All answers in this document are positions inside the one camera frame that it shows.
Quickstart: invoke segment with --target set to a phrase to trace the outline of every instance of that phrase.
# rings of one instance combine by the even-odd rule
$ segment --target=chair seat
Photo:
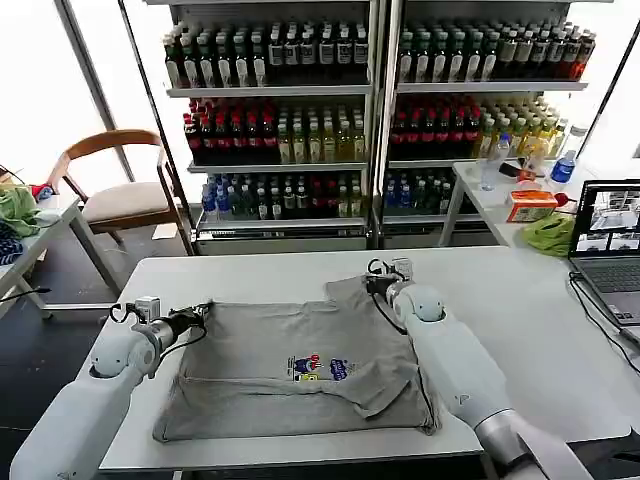
[[[88,223],[169,211],[167,197],[157,182],[133,182],[95,193],[82,214]]]

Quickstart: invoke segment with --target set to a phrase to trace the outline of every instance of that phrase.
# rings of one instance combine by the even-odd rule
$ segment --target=beverage cooler
[[[566,22],[570,5],[391,0],[373,180],[378,248],[436,246],[453,163],[492,155],[501,138],[509,159],[534,140],[556,158],[576,119],[549,92],[587,87],[596,44],[589,25]],[[454,245],[495,244],[466,197],[460,212]]]
[[[207,175],[196,252],[366,248],[384,1],[146,3],[170,7],[166,94],[190,99],[188,171]]]

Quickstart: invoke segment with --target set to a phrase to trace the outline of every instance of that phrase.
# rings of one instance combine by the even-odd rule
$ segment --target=tabletop
[[[480,169],[475,162],[456,162],[453,164],[453,170],[458,181],[464,183],[465,192],[476,206],[478,213],[487,224],[487,227],[489,227],[489,230],[491,230],[491,233],[496,237],[498,243],[510,247],[529,248],[520,236],[520,230],[527,224],[506,221],[510,211],[506,205],[506,199],[515,189],[516,179],[506,175],[498,175],[495,188],[485,191],[480,188]],[[576,167],[571,180],[564,186],[559,184],[552,185],[546,179],[538,179],[537,181],[542,184],[545,190],[550,190],[554,193],[562,191],[569,198],[579,200],[583,183],[594,178],[588,169]]]
[[[119,301],[156,295],[166,313],[211,298],[251,303],[321,300],[325,282],[362,274],[374,256],[390,260],[398,255],[413,261],[415,280],[439,289],[448,308],[478,336],[504,370],[508,393],[525,418],[566,441],[630,433],[631,422],[623,412],[639,404],[640,392],[626,388],[623,398],[609,395],[611,388],[629,381],[629,369],[571,298],[566,266],[526,250],[471,247],[146,259]],[[117,328],[125,326],[107,323],[100,336]],[[480,450],[471,429],[444,411],[443,428],[433,436],[415,429],[381,429],[161,444],[151,431],[180,358],[180,351],[170,355],[154,380],[145,379],[136,388],[102,471],[435,457]]]

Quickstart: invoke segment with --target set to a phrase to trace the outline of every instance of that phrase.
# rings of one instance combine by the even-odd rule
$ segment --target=cable
[[[197,324],[193,324],[193,325],[189,325],[189,327],[198,327],[202,330],[202,335],[200,335],[198,338],[194,338],[193,340],[189,340],[188,342],[184,342],[181,343],[180,345],[175,345],[167,350],[165,350],[165,352],[160,355],[160,360],[158,361],[158,365],[156,367],[160,368],[160,364],[162,363],[162,361],[167,358],[167,355],[169,355],[172,352],[175,352],[176,350],[179,350],[181,348],[187,347],[189,345],[193,345],[195,343],[198,343],[200,340],[202,340],[204,337],[207,336],[207,327],[205,327],[204,325],[197,325]]]
[[[638,369],[633,362],[631,361],[631,359],[629,358],[629,355],[627,354],[627,352],[625,351],[624,347],[618,343],[615,339],[613,339],[611,337],[611,335],[609,335],[609,333],[604,329],[604,327],[602,325],[600,325],[600,323],[593,318],[593,316],[591,315],[591,313],[589,313],[589,310],[587,309],[587,306],[584,303],[584,300],[582,300],[582,297],[580,296],[580,293],[578,292],[578,289],[580,289],[580,291],[584,294],[584,296],[589,300],[589,302],[598,309],[598,311],[604,315],[604,317],[606,318],[607,315],[604,313],[604,311],[600,308],[599,305],[597,305],[595,303],[595,301],[587,294],[587,292],[584,291],[584,289],[577,283],[576,278],[578,277],[578,275],[576,275],[574,272],[570,272],[569,273],[569,285],[571,286],[571,288],[573,289],[573,291],[576,294],[576,297],[578,299],[578,302],[580,302],[580,306],[582,306],[582,309],[584,310],[585,315],[587,316],[587,318],[589,320],[591,320],[591,322],[598,327],[598,329],[600,330],[600,332],[602,332],[602,334],[607,337],[607,340],[609,340],[609,342],[613,343],[616,347],[618,347],[618,349],[622,352],[622,356],[624,357],[624,359],[627,361],[627,363],[629,364],[629,366],[631,367],[631,369],[636,372],[638,375],[640,375],[640,369]]]
[[[386,313],[384,313],[384,310],[382,310],[382,308],[380,308],[380,304],[378,303],[378,301],[376,300],[376,296],[375,294],[371,294],[371,300],[373,300],[373,304],[376,306],[376,308],[378,309],[378,311],[380,312],[380,315],[382,315],[384,317],[384,319],[389,322],[389,325],[391,325],[396,332],[398,332],[400,335],[407,335],[407,331],[404,328],[399,327],[398,325],[396,325],[393,320],[391,320],[389,318],[389,315],[387,315]]]

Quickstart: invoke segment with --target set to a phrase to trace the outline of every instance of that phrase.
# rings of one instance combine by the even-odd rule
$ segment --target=white table
[[[79,199],[76,195],[54,195],[37,204],[44,219],[38,220],[38,225],[42,228],[36,235],[22,239],[24,253],[14,263],[0,266],[0,298],[8,292],[13,293],[12,290],[15,289],[23,292],[31,290],[31,286],[22,278],[22,275],[47,249],[49,242],[63,228],[67,227],[71,228],[107,286],[116,296],[120,295],[124,282],[118,278],[104,252],[95,244],[91,228],[78,209],[78,202]],[[59,220],[51,225],[54,218],[59,218]],[[91,304],[47,305],[37,293],[29,294],[28,297],[40,308],[44,317],[50,316],[51,311],[55,310],[104,307],[104,305]],[[11,304],[11,301],[2,304],[0,316],[8,310]]]
[[[572,442],[629,435],[631,422],[625,409],[640,404],[640,392],[627,389],[624,398],[609,395],[618,383],[628,381],[628,369],[570,298],[565,289],[566,267],[520,249],[153,258],[140,262],[120,302],[157,295],[166,314],[169,308],[212,297],[255,303],[321,300],[325,282],[361,274],[374,255],[413,260],[416,280],[435,285],[449,308],[475,332],[504,370],[515,408],[531,422]],[[109,322],[100,337],[122,328],[127,327]],[[414,429],[383,429],[161,444],[151,432],[180,359],[181,351],[169,356],[156,378],[145,379],[134,391],[131,409],[102,462],[102,471],[433,458],[481,450],[473,432],[444,411],[442,430],[430,437]],[[88,366],[89,359],[79,376],[87,375]]]
[[[440,234],[438,246],[445,247],[449,245],[460,211],[460,205],[466,193],[500,245],[527,247],[526,242],[520,238],[520,230],[527,224],[508,223],[506,221],[509,215],[509,208],[506,206],[505,201],[509,193],[515,190],[516,179],[498,175],[494,190],[485,191],[480,188],[480,169],[475,162],[456,162],[453,164],[453,170],[456,174],[456,183],[453,187],[453,192],[451,192],[451,202],[449,203],[447,218]],[[545,189],[553,188],[554,193],[563,191],[569,198],[579,200],[582,193],[582,185],[586,180],[593,179],[595,177],[589,170],[577,167],[571,180],[562,190],[559,190],[557,186],[548,185],[543,179],[538,179],[538,182],[542,183]]]

